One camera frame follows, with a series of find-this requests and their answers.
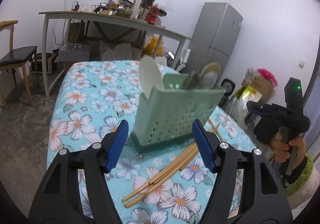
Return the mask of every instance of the yellow bag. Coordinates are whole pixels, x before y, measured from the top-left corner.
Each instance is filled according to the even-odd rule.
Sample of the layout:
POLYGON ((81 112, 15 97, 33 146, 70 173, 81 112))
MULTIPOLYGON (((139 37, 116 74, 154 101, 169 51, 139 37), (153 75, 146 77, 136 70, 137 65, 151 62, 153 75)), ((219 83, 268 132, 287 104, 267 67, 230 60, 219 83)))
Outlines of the yellow bag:
MULTIPOLYGON (((159 38, 153 37, 151 39, 151 42, 142 49, 142 52, 145 52, 146 55, 153 56, 158 40, 159 38)), ((163 56, 163 40, 161 40, 160 46, 158 48, 157 56, 163 56)))

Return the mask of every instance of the white table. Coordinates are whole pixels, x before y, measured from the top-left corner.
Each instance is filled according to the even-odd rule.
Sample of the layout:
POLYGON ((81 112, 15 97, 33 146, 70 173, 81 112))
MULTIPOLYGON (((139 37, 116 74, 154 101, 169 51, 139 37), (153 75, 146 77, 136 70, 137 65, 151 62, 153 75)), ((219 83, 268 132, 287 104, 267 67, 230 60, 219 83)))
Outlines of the white table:
POLYGON ((126 19, 122 17, 116 17, 116 16, 109 16, 109 15, 102 15, 102 14, 96 14, 96 13, 89 13, 89 12, 74 12, 74 11, 48 11, 48 12, 40 12, 39 14, 44 14, 44 26, 43 26, 43 34, 42 34, 42 72, 43 72, 43 82, 44 82, 44 90, 45 95, 49 97, 51 90, 58 82, 59 78, 64 74, 64 70, 57 76, 57 78, 53 81, 53 83, 49 86, 48 85, 48 78, 47 78, 47 68, 46 68, 46 46, 47 46, 47 33, 48 33, 48 24, 49 19, 78 19, 78 20, 87 20, 87 21, 96 21, 96 22, 103 22, 103 23, 109 23, 109 24, 115 24, 130 28, 135 28, 139 30, 143 30, 146 32, 152 32, 159 34, 159 40, 155 49, 154 58, 156 57, 157 50, 160 46, 162 37, 169 37, 172 39, 175 39, 179 41, 178 49, 175 53, 175 57, 172 63, 172 68, 175 68, 178 59, 180 57, 182 48, 184 46, 184 43, 187 39, 190 39, 184 35, 178 34, 176 32, 157 27, 151 24, 148 24, 146 22, 143 22, 141 20, 137 19, 126 19))

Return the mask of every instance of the chopsticks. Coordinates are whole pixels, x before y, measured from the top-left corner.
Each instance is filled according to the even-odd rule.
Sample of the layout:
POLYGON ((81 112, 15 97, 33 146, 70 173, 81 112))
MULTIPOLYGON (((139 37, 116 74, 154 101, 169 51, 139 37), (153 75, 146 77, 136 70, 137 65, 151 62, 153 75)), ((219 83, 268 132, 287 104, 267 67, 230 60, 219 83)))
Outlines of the chopsticks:
MULTIPOLYGON (((218 136, 220 134, 218 133, 218 127, 220 124, 218 124, 216 127, 212 124, 212 122, 209 120, 213 132, 216 133, 218 136)), ((193 142, 190 146, 188 146, 175 160, 173 160, 170 164, 168 164, 162 171, 160 171, 158 174, 156 174, 153 178, 151 178, 148 182, 140 186, 137 190, 129 194, 128 196, 124 197, 122 199, 123 202, 131 199, 138 193, 144 191, 145 189, 148 189, 146 192, 138 196, 137 198, 133 199, 132 201, 128 202, 124 206, 126 208, 130 208, 131 206, 135 205, 139 201, 146 198, 149 194, 151 194, 154 190, 158 189, 162 184, 164 184, 168 179, 170 179, 177 171, 182 171, 184 168, 187 167, 187 165, 193 160, 193 158, 199 153, 198 147, 195 142, 193 142)))

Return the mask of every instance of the human hand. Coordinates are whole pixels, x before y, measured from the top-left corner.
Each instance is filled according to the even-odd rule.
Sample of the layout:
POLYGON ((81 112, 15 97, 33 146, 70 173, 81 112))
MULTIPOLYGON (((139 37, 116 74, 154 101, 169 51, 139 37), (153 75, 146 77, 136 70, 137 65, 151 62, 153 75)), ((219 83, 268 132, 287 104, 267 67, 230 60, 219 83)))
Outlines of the human hand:
MULTIPOLYGON (((282 136, 279 132, 275 136, 274 145, 276 147, 275 160, 279 163, 283 163, 290 157, 290 153, 287 152, 287 150, 289 149, 288 144, 282 142, 282 136)), ((290 169, 291 171, 293 171, 297 168, 298 165, 302 163, 304 159, 304 155, 306 153, 306 142, 302 137, 297 136, 289 141, 289 145, 296 146, 298 148, 296 158, 292 164, 292 169, 290 169)))

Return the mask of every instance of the wall outlet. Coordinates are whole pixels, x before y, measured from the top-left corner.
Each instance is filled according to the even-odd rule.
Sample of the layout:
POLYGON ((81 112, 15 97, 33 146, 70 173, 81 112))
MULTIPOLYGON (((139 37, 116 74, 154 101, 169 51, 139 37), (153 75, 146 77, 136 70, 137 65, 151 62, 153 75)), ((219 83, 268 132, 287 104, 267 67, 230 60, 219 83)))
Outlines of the wall outlet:
POLYGON ((299 67, 300 67, 300 68, 303 68, 303 67, 304 67, 304 61, 300 60, 300 62, 299 62, 299 67))

